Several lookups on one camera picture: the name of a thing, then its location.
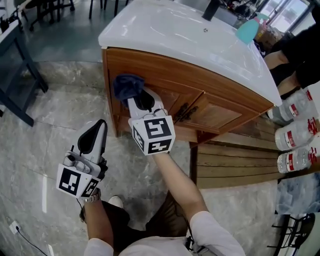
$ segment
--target white countertop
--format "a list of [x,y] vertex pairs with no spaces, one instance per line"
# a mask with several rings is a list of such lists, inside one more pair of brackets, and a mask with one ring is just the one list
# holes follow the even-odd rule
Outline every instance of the white countertop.
[[186,5],[169,0],[134,0],[102,31],[102,48],[118,47],[185,61],[227,77],[282,104],[258,49],[244,44],[235,29]]

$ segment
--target wooden cabinet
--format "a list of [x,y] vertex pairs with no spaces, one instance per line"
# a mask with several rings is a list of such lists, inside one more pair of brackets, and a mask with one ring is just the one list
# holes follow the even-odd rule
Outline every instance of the wooden cabinet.
[[106,94],[115,134],[130,131],[129,110],[114,97],[120,74],[144,78],[172,116],[177,140],[202,143],[229,132],[273,107],[224,76],[170,57],[122,48],[102,50]]
[[[114,70],[111,68],[109,72],[111,84],[117,75],[124,74],[125,72],[124,69]],[[202,90],[197,88],[154,77],[144,77],[144,86],[160,96],[164,108],[173,119],[178,119],[178,116],[180,117],[203,93]],[[114,94],[113,86],[111,87],[111,93],[112,95]],[[116,99],[112,100],[112,109],[114,115],[130,117],[129,109]]]
[[204,92],[179,120],[179,125],[199,131],[223,134],[256,117],[248,107]]

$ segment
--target person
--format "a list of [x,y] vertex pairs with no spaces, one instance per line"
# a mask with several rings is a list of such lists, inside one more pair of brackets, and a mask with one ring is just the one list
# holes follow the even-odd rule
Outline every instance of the person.
[[85,202],[80,213],[87,225],[88,244],[84,256],[187,256],[188,227],[197,243],[197,255],[244,256],[233,236],[209,213],[197,186],[168,153],[153,155],[168,194],[163,205],[146,224],[145,230],[128,227],[129,214],[119,197],[109,202]]
[[320,34],[320,7],[312,10],[315,24],[289,40],[277,42],[264,57],[283,99],[299,88],[320,81],[318,35]]

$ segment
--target wristwatch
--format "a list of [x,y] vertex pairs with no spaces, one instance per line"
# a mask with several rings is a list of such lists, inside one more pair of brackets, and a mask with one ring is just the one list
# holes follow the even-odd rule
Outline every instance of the wristwatch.
[[101,190],[100,188],[96,188],[92,195],[88,198],[83,199],[85,203],[94,203],[101,198]]

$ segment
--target white sleeve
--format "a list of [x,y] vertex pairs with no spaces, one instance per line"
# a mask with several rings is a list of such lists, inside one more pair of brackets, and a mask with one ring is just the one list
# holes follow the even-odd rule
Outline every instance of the white sleeve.
[[217,256],[245,256],[237,240],[215,220],[208,211],[196,213],[190,220],[194,241]]
[[84,256],[113,256],[114,249],[98,238],[91,238],[84,250]]

